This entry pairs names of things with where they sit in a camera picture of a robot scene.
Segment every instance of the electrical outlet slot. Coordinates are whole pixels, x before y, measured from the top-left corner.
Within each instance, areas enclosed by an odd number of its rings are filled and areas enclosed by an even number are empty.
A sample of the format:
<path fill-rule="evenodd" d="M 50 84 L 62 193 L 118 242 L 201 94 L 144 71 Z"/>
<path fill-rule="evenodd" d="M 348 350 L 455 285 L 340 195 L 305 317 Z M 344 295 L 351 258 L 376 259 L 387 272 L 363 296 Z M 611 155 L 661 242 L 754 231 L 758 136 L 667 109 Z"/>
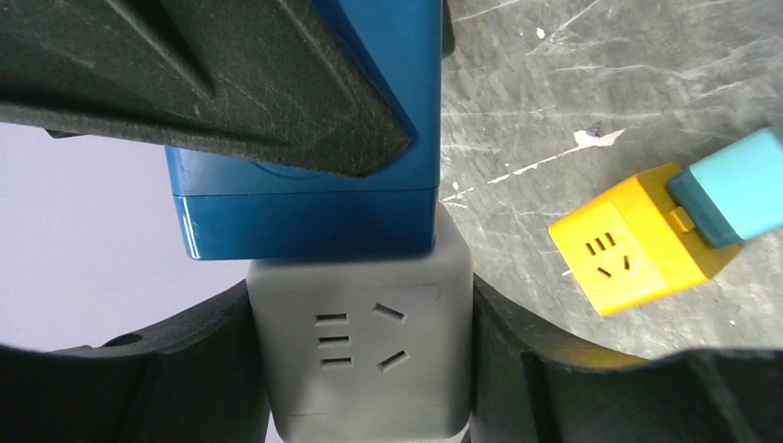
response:
<path fill-rule="evenodd" d="M 408 355 L 408 353 L 405 350 L 402 350 L 395 355 L 392 355 L 391 357 L 387 358 L 386 360 L 378 363 L 378 369 L 380 369 L 380 372 L 387 372 L 391 369 L 394 369 L 396 366 L 399 366 L 408 360 L 411 359 L 411 356 Z"/>
<path fill-rule="evenodd" d="M 380 303 L 375 304 L 375 308 L 373 308 L 372 312 L 378 314 L 379 316 L 383 316 L 388 319 L 394 320 L 398 323 L 404 323 L 405 317 L 407 317 L 402 312 L 397 311 L 395 309 L 391 309 L 390 307 L 384 306 Z"/>
<path fill-rule="evenodd" d="M 316 326 L 347 325 L 348 314 L 318 314 Z"/>
<path fill-rule="evenodd" d="M 341 346 L 350 346 L 351 338 L 347 335 L 335 337 L 319 337 L 319 348 L 337 348 Z"/>
<path fill-rule="evenodd" d="M 321 369 L 345 369 L 354 366 L 354 359 L 351 357 L 324 358 L 320 361 Z"/>

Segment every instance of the gray scratched table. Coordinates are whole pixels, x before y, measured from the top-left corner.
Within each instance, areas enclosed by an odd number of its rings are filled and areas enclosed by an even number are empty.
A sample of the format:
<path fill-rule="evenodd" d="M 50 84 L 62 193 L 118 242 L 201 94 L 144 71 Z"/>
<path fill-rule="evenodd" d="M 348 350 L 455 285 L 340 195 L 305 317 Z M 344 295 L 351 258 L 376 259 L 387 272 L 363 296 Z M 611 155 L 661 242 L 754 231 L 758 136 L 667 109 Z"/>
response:
<path fill-rule="evenodd" d="M 783 230 L 749 242 L 713 281 L 608 318 L 547 231 L 632 174 L 783 125 L 783 3 L 450 3 L 440 197 L 476 271 L 558 326 L 627 353 L 783 345 Z M 578 131 L 596 128 L 624 132 L 590 146 Z"/>

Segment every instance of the yellow power strip cube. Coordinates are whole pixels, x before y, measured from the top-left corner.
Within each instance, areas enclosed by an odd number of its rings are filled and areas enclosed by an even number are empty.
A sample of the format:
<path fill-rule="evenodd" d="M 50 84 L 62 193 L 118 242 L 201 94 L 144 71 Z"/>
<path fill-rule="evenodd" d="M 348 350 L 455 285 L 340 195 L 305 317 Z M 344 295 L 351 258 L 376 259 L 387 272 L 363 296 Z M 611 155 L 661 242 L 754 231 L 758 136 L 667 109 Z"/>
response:
<path fill-rule="evenodd" d="M 708 281 L 740 252 L 702 240 L 667 191 L 669 163 L 634 175 L 549 227 L 602 316 Z"/>

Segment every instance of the power socket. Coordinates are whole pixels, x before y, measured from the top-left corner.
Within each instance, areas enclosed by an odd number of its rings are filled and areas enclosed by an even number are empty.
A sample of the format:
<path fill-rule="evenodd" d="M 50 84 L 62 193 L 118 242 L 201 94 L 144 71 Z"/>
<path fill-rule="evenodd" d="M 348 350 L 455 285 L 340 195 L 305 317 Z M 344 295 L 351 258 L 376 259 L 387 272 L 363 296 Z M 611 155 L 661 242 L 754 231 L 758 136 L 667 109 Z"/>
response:
<path fill-rule="evenodd" d="M 607 279 L 630 277 L 632 264 L 638 264 L 638 246 L 624 232 L 607 231 L 584 244 L 590 257 L 596 263 L 596 272 Z"/>
<path fill-rule="evenodd" d="M 247 275 L 286 442 L 451 437 L 470 413 L 470 250 L 442 205 L 423 257 L 270 263 Z"/>
<path fill-rule="evenodd" d="M 608 316 L 707 281 L 740 251 L 714 249 L 667 191 L 682 168 L 634 175 L 549 227 L 598 314 Z"/>

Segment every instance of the blue power adapter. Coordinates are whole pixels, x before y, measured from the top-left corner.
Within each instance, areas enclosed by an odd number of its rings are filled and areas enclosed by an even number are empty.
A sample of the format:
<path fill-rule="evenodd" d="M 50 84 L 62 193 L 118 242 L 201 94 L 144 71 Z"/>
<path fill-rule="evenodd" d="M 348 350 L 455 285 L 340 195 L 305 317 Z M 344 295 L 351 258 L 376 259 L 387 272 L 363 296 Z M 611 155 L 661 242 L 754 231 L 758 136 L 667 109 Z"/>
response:
<path fill-rule="evenodd" d="M 783 135 L 754 132 L 672 177 L 669 193 L 713 247 L 783 225 Z"/>
<path fill-rule="evenodd" d="M 313 0 L 412 139 L 367 178 L 166 148 L 188 254 L 200 260 L 395 257 L 434 245 L 442 0 Z"/>

